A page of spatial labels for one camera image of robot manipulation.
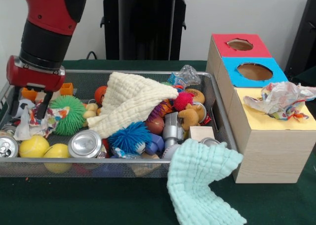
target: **red spiky ball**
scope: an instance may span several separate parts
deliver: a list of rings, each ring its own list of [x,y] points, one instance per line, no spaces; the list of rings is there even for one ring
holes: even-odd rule
[[[188,92],[179,93],[178,97],[173,101],[173,106],[177,111],[185,110],[187,104],[193,104],[193,94]]]

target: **crumpled wrapper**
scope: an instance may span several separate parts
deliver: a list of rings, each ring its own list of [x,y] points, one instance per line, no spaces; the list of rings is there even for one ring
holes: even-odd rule
[[[63,109],[51,109],[48,107],[45,117],[41,120],[35,117],[41,101],[32,109],[26,106],[21,116],[21,123],[16,128],[14,138],[16,140],[28,140],[33,135],[40,135],[47,138],[57,128],[61,119],[69,113],[69,107]]]
[[[303,87],[291,82],[270,83],[261,90],[261,98],[250,96],[243,98],[246,105],[262,111],[270,117],[278,120],[307,119],[308,116],[301,113],[305,101],[316,98],[316,88]]]

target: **green table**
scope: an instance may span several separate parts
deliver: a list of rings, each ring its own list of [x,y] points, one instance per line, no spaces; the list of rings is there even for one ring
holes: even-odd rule
[[[65,61],[66,69],[179,70],[205,61]],[[176,225],[167,179],[0,179],[1,225]],[[316,224],[316,156],[297,184],[235,184],[232,176],[211,189],[254,225]]]

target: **wire mesh basket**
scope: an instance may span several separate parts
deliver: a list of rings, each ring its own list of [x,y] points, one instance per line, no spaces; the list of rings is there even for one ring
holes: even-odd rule
[[[158,82],[166,82],[171,72],[121,71],[138,74]],[[106,85],[112,71],[108,70],[68,70],[67,83],[77,88],[76,97],[83,102],[94,98],[99,86]],[[230,128],[226,112],[215,78],[204,72],[198,72],[201,79],[199,86],[190,86],[205,95],[205,107],[211,118],[208,126],[213,127],[215,138],[227,142],[230,149],[236,150],[236,143]],[[13,88],[8,84],[0,92],[0,127],[11,120],[9,104]],[[68,144],[71,136],[50,135],[50,145]],[[167,159],[83,159],[83,158],[0,158],[0,177],[93,177],[93,178],[161,178],[168,173],[170,160]],[[53,173],[70,168],[65,173]]]

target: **stacked wooden boxes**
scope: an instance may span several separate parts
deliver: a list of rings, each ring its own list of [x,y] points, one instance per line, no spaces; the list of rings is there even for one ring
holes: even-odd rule
[[[281,121],[251,109],[244,96],[260,97],[269,83],[286,76],[258,35],[213,35],[207,72],[217,81],[234,137],[244,160],[236,183],[296,183],[316,142],[316,121]]]

